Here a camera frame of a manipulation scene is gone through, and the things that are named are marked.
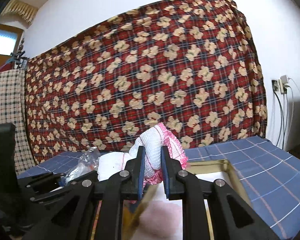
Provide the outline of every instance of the plastic bag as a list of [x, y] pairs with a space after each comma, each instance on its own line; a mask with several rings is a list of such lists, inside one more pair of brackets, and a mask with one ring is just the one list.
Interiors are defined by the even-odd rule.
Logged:
[[78, 165], [66, 172], [67, 175], [64, 177], [65, 185], [90, 171], [98, 171], [100, 156], [101, 154], [97, 147], [91, 147], [83, 153], [79, 158]]

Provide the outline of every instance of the blue gripper pad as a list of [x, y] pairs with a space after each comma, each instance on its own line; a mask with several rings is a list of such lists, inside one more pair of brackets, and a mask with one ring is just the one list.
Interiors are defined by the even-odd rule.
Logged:
[[163, 148], [161, 147], [161, 169], [162, 169], [162, 176], [163, 176], [163, 186], [164, 186], [164, 193], [166, 197], [169, 198], [169, 176], [168, 170], [166, 165], [166, 160], [164, 158]]
[[143, 193], [143, 179], [145, 176], [145, 158], [146, 158], [146, 148], [143, 147], [139, 181], [138, 181], [138, 199], [139, 200], [141, 200], [142, 193]]

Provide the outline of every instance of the cloth with pink edge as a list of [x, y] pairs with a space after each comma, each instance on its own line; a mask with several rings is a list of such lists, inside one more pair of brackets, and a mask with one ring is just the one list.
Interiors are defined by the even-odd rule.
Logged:
[[139, 146], [144, 146], [146, 148], [144, 185], [160, 183], [163, 180], [160, 155], [161, 147], [164, 145], [168, 147], [170, 157], [180, 161], [182, 169], [185, 169], [188, 158], [179, 140], [163, 123], [159, 123], [143, 132], [128, 153], [110, 152], [102, 155], [98, 167], [99, 181], [109, 179], [113, 174], [124, 170], [127, 161], [137, 157]]

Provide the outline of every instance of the yellow fringe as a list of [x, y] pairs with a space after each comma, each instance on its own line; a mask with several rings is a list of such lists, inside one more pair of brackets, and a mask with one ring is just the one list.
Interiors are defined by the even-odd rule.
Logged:
[[1, 15], [3, 16], [8, 13], [18, 14], [22, 17], [22, 19], [24, 19], [31, 25], [37, 12], [37, 7], [34, 7], [25, 2], [21, 2], [19, 0], [11, 0], [4, 8]]

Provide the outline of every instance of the silver screw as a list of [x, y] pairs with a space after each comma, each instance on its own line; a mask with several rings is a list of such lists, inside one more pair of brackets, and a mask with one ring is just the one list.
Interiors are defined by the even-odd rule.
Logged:
[[184, 171], [184, 170], [181, 170], [181, 171], [178, 171], [178, 174], [179, 174], [179, 176], [181, 176], [181, 177], [185, 177], [185, 176], [188, 175], [188, 172], [187, 172], [187, 171]]
[[123, 170], [123, 171], [120, 171], [120, 173], [119, 173], [119, 175], [121, 176], [121, 177], [127, 177], [127, 176], [129, 176], [129, 171], [126, 171], [126, 170]]
[[219, 187], [222, 187], [226, 184], [226, 182], [223, 179], [216, 179], [216, 181], [214, 183], [216, 185], [218, 185]]
[[89, 180], [89, 179], [85, 179], [85, 180], [82, 182], [82, 186], [84, 186], [84, 187], [89, 187], [89, 186], [91, 186], [91, 184], [92, 184], [92, 182], [91, 182], [91, 180]]

